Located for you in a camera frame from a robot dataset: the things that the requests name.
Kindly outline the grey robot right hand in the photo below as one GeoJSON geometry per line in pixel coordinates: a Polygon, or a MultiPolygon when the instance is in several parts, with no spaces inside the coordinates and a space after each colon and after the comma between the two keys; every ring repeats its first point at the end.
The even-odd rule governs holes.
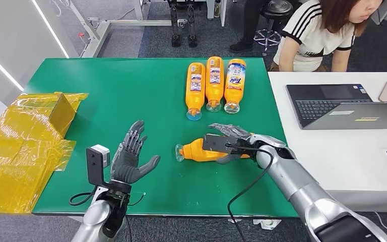
{"type": "Polygon", "coordinates": [[[220,157],[216,160],[218,164],[227,164],[232,160],[240,159],[242,155],[249,155],[249,158],[256,162],[256,151],[248,150],[247,148],[252,148],[249,143],[249,139],[252,134],[239,126],[234,125],[224,125],[219,123],[213,123],[208,125],[209,128],[216,129],[220,131],[229,141],[219,141],[218,145],[224,145],[230,153],[227,153],[225,156],[220,157]]]}

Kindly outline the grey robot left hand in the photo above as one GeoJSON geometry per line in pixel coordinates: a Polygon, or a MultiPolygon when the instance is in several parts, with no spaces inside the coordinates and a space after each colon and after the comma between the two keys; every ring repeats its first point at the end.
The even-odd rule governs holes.
{"type": "Polygon", "coordinates": [[[123,141],[119,143],[113,157],[110,169],[112,180],[133,184],[157,167],[159,155],[154,155],[150,160],[139,166],[139,156],[147,136],[141,136],[145,122],[138,120],[127,131],[123,141]]]}

